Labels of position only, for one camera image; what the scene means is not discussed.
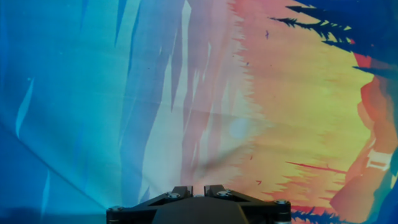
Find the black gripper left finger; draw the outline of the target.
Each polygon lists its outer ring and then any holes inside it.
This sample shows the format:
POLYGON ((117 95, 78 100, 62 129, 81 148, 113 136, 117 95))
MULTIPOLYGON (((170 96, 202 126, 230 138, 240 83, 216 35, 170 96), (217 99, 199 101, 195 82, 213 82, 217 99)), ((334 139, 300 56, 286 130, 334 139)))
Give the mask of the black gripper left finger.
POLYGON ((118 205, 108 208, 106 211, 106 223, 152 221, 156 212, 164 205, 191 197, 193 197, 192 186, 177 186, 171 192, 156 196, 134 207, 122 207, 118 205))

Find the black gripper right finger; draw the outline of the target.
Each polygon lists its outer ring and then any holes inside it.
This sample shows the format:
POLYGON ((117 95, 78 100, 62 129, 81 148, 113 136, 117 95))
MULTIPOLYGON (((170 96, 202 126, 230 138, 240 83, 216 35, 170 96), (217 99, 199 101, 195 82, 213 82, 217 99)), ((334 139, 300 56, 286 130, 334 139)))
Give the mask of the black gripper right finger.
POLYGON ((226 189, 223 185, 204 186, 206 197, 231 202, 233 207, 216 206, 216 211, 221 209, 228 217, 233 215, 242 218, 245 223, 291 224, 292 208, 288 200, 280 199, 263 201, 234 190, 226 189))

